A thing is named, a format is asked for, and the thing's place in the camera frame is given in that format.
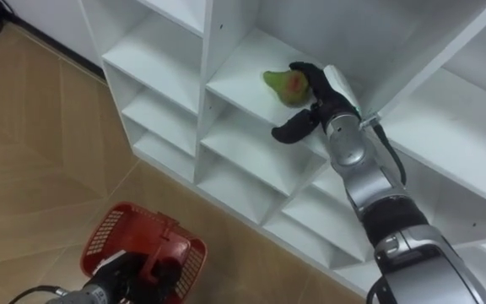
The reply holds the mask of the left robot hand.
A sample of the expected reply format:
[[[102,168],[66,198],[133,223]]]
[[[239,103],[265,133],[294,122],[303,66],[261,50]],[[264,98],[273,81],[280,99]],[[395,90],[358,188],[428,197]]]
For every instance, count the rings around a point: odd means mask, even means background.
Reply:
[[[95,270],[86,285],[100,287],[108,303],[166,303],[175,294],[182,265],[176,259],[164,258],[147,266],[148,259],[149,255],[139,252],[116,254]]]

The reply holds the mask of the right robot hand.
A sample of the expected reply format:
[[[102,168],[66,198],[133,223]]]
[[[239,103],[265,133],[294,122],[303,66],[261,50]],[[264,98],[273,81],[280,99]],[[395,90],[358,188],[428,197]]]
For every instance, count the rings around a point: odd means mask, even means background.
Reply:
[[[324,68],[309,62],[291,62],[291,71],[302,72],[316,98],[310,109],[303,109],[284,125],[272,128],[272,136],[282,144],[295,144],[310,135],[320,124],[323,126],[341,114],[351,114],[361,122],[361,115],[348,99],[329,83]]]

